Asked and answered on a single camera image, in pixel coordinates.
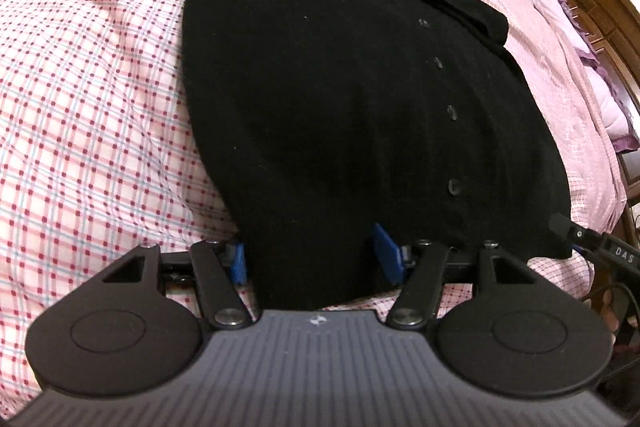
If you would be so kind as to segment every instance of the bed sheet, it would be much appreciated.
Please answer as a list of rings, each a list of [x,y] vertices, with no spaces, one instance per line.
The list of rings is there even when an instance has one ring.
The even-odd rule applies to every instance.
[[[44,308],[142,241],[182,250],[235,231],[190,132],[183,1],[0,0],[2,415],[37,395],[23,347]],[[509,19],[506,47],[558,144],[572,219],[610,230],[625,196],[593,91],[529,0],[483,1]],[[575,296],[591,285],[578,256],[530,265]],[[440,313],[468,292],[447,288]],[[351,306],[384,315],[393,298]]]

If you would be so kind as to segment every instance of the wooden furniture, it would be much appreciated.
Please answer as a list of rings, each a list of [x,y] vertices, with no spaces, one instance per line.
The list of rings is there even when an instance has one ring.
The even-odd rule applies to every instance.
[[[573,17],[588,32],[598,59],[620,88],[640,134],[640,14],[629,0],[569,0]],[[614,233],[638,247],[630,207],[640,203],[640,150],[618,155],[628,203]]]

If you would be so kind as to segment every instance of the black cardigan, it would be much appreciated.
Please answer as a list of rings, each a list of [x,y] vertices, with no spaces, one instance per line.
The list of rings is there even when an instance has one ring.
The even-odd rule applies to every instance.
[[[508,24],[479,0],[186,0],[184,87],[263,307],[385,288],[367,246],[566,258],[562,160]]]

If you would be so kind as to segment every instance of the gray ribbed panel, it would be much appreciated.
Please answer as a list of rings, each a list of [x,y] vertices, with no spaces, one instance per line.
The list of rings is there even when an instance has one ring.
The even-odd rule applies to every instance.
[[[43,393],[15,427],[618,427],[593,394],[526,402],[466,384],[417,333],[374,312],[265,312],[215,334],[198,361],[135,397]]]

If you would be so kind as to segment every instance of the button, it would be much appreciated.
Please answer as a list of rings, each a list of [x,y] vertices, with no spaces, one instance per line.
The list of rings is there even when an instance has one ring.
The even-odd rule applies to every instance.
[[[457,179],[449,180],[449,194],[452,196],[457,196],[462,192],[462,184]]]

